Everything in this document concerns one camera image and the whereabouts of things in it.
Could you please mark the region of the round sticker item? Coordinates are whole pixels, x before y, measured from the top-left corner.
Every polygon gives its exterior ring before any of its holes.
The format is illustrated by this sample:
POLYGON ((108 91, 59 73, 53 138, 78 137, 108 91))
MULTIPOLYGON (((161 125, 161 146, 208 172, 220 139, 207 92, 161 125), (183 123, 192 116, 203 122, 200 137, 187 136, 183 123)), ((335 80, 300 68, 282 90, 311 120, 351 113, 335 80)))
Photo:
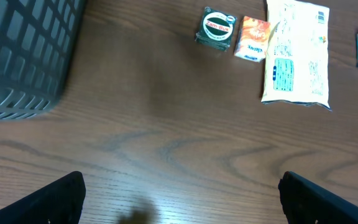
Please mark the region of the round sticker item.
POLYGON ((231 46, 236 22, 235 16, 205 7, 195 42, 225 52, 231 46))

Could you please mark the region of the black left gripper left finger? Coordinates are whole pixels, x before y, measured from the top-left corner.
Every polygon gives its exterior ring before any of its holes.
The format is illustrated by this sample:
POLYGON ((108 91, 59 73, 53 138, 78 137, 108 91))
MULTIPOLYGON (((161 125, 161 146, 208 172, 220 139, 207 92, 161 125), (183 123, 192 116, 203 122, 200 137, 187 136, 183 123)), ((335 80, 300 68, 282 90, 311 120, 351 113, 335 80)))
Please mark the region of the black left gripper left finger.
POLYGON ((74 171, 0 209, 0 224, 78 224, 86 187, 74 171))

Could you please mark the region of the wet wipes pack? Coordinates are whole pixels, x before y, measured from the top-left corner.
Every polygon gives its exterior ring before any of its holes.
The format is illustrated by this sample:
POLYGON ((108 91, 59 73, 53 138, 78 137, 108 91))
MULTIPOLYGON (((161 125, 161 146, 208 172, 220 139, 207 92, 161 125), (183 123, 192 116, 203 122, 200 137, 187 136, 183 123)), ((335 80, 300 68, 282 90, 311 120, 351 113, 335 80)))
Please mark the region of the wet wipes pack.
POLYGON ((329 8, 302 1, 268 0, 267 19, 272 31, 261 102, 329 109, 329 8))

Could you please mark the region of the orange Kleenex tissue pack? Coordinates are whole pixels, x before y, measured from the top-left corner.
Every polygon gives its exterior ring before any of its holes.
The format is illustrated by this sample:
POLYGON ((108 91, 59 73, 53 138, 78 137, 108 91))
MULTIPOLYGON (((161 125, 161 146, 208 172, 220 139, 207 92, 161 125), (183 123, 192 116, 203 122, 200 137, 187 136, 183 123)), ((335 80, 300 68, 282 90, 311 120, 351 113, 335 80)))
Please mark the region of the orange Kleenex tissue pack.
POLYGON ((271 30, 269 22, 244 16, 240 25, 234 56, 253 62, 261 62, 266 56, 271 30))

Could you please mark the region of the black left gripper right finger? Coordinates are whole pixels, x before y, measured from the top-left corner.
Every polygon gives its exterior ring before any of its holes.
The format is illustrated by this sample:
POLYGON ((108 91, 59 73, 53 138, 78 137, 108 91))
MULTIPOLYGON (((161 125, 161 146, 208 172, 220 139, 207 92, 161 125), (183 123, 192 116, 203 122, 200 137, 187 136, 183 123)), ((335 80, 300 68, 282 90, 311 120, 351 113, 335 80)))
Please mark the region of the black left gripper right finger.
POLYGON ((358 224, 358 206, 292 171, 284 173, 278 189, 288 223, 358 224))

